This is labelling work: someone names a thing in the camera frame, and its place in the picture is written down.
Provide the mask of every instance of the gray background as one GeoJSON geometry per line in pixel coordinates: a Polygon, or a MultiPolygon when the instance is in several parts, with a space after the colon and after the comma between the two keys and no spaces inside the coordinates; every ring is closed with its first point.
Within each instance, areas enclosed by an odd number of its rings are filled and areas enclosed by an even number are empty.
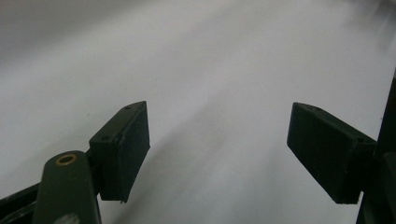
{"type": "Polygon", "coordinates": [[[290,110],[376,139],[392,18],[365,0],[0,0],[0,197],[146,100],[151,149],[104,223],[355,223],[288,149],[290,110]]]}

